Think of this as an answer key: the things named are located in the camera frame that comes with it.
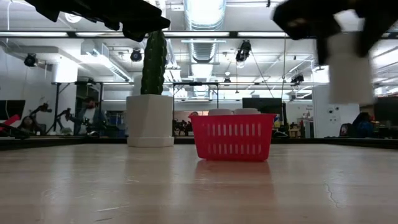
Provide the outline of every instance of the white planter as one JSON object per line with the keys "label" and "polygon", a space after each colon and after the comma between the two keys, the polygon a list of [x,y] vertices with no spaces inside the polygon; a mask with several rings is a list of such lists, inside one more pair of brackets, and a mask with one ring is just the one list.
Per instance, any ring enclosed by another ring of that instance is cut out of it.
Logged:
{"label": "white planter", "polygon": [[369,57],[358,57],[356,34],[336,34],[328,39],[331,104],[373,102],[372,66]]}
{"label": "white planter", "polygon": [[173,98],[160,95],[129,96],[127,125],[131,147],[170,147],[172,137]]}

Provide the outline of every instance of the person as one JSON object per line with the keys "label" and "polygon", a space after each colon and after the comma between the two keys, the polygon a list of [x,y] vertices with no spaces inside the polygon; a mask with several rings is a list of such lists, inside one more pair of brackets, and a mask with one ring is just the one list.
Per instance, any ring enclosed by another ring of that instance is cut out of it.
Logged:
{"label": "person", "polygon": [[108,122],[103,111],[96,107],[93,97],[85,99],[85,107],[81,109],[77,117],[70,116],[67,119],[75,123],[75,135],[87,133],[85,121],[88,121],[93,126],[101,126]]}
{"label": "person", "polygon": [[188,121],[188,124],[185,126],[185,136],[189,136],[190,131],[193,131],[192,122]]}
{"label": "person", "polygon": [[192,116],[199,116],[199,113],[196,112],[196,111],[194,111],[194,112],[192,112],[188,117],[190,118],[190,117],[192,117]]}
{"label": "person", "polygon": [[42,130],[37,125],[36,120],[33,116],[29,115],[22,119],[21,124],[18,126],[18,129],[21,131],[25,131],[29,134],[37,134],[37,132],[41,132]]}
{"label": "person", "polygon": [[370,138],[373,135],[373,124],[368,112],[361,112],[353,122],[357,138]]}

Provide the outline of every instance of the red object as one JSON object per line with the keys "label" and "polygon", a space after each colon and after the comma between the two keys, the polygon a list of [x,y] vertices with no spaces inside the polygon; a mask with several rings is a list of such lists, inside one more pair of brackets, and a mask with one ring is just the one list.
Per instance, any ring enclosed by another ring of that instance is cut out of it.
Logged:
{"label": "red object", "polygon": [[10,117],[7,121],[3,122],[3,124],[12,125],[18,120],[20,120],[20,117],[18,116],[18,114],[15,114],[14,116]]}
{"label": "red object", "polygon": [[274,114],[192,116],[198,157],[264,161],[271,145]]}

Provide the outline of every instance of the wooden table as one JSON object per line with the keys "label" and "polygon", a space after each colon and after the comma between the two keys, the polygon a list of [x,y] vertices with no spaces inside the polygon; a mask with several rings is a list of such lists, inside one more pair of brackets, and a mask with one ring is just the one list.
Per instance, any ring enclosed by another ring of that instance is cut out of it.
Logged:
{"label": "wooden table", "polygon": [[0,152],[2,223],[397,223],[398,154],[274,145],[268,162],[195,147],[76,145]]}

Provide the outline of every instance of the ceiling pipe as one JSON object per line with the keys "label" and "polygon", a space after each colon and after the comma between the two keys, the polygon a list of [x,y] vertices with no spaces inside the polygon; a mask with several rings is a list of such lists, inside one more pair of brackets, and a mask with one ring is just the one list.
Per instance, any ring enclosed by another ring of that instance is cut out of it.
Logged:
{"label": "ceiling pipe", "polygon": [[391,52],[396,51],[396,50],[398,50],[398,46],[395,46],[395,47],[393,47],[393,48],[391,48],[391,49],[389,49],[389,50],[387,50],[387,51],[385,51],[385,52],[383,52],[381,54],[378,54],[378,55],[374,56],[373,59],[381,57],[383,55],[386,55],[386,54],[391,53]]}
{"label": "ceiling pipe", "polygon": [[[184,0],[185,24],[187,30],[216,31],[224,24],[226,0]],[[191,43],[190,61],[194,63],[215,62],[217,43]],[[191,65],[196,81],[209,80],[213,71],[212,64]],[[205,96],[206,90],[196,86],[197,96]]]}
{"label": "ceiling pipe", "polygon": [[[312,61],[313,61],[312,58],[313,58],[312,55],[311,55],[311,56],[308,56],[305,60],[302,60],[302,61],[301,61],[298,65],[296,65],[294,68],[290,69],[290,70],[285,74],[285,76],[288,75],[288,74],[290,74],[290,73],[293,73],[295,70],[298,70],[298,68],[299,68],[300,66],[302,66],[303,64],[305,64],[305,63],[312,63]],[[309,67],[312,67],[311,64],[310,64],[309,66],[307,66],[307,67],[301,69],[300,71],[305,70],[305,69],[307,69],[307,68],[309,68]]]}
{"label": "ceiling pipe", "polygon": [[[32,7],[32,8],[34,8],[34,6],[32,6],[31,4],[29,4],[29,3],[25,2],[25,1],[21,1],[21,0],[2,0],[1,2],[8,2],[8,7],[7,7],[7,28],[8,28],[8,30],[9,30],[9,26],[10,26],[10,25],[9,25],[9,24],[10,24],[10,20],[9,20],[9,10],[10,10],[10,5],[11,5],[12,3],[18,3],[18,4],[21,4],[21,5],[27,6],[27,7]],[[59,17],[58,20],[59,20],[63,25],[67,26],[68,29],[76,31],[75,28],[73,28],[69,23],[67,23],[67,22],[66,22],[65,20],[63,20],[61,17]]]}
{"label": "ceiling pipe", "polygon": [[167,55],[169,56],[169,64],[173,66],[173,68],[177,68],[177,59],[175,58],[174,50],[173,50],[173,45],[172,41],[170,39],[167,39]]}
{"label": "ceiling pipe", "polygon": [[[226,7],[267,7],[268,1],[241,1],[241,2],[226,2]],[[271,8],[276,7],[281,1],[271,1]],[[183,4],[171,3],[166,5],[167,9],[173,11],[183,11]]]}

